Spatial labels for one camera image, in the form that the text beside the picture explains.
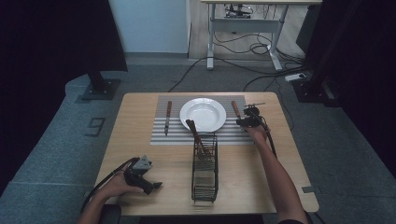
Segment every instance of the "black wire rack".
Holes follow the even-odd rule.
[[[194,141],[191,197],[196,201],[214,202],[219,190],[218,138],[200,134],[202,144]]]

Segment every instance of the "placemat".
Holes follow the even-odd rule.
[[[181,123],[179,113],[181,107],[188,101],[195,98],[209,98],[219,102],[225,109],[227,119],[224,125],[215,131],[219,145],[253,145],[248,133],[241,130],[236,124],[237,117],[233,111],[231,101],[235,101],[239,108],[239,113],[243,115],[245,108],[245,96],[243,95],[217,95],[217,96],[166,96],[160,95],[155,114],[154,125],[151,135],[151,145],[193,145],[193,137]],[[168,101],[172,101],[171,116],[169,119],[168,136],[165,136],[164,127],[166,121],[166,108]]]

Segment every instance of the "white wall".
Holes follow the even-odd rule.
[[[125,52],[187,53],[190,0],[109,0]]]

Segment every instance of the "desk leg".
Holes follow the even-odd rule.
[[[209,17],[209,44],[207,46],[207,70],[213,70],[213,34],[215,32],[215,10],[216,4],[210,4],[210,17]]]
[[[272,40],[271,45],[268,45],[267,47],[276,70],[282,70],[282,65],[280,64],[279,59],[277,58],[276,55],[276,45],[277,45],[277,41],[279,41],[280,32],[282,32],[283,23],[285,23],[286,13],[288,13],[288,9],[289,9],[289,5],[285,5],[282,11],[282,15],[280,16],[279,19],[279,24],[277,26],[276,33],[274,33],[274,39]]]

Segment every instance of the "white plate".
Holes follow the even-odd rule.
[[[187,129],[186,119],[192,119],[198,133],[212,133],[221,128],[226,119],[224,107],[219,102],[208,98],[188,101],[181,107],[180,120]]]

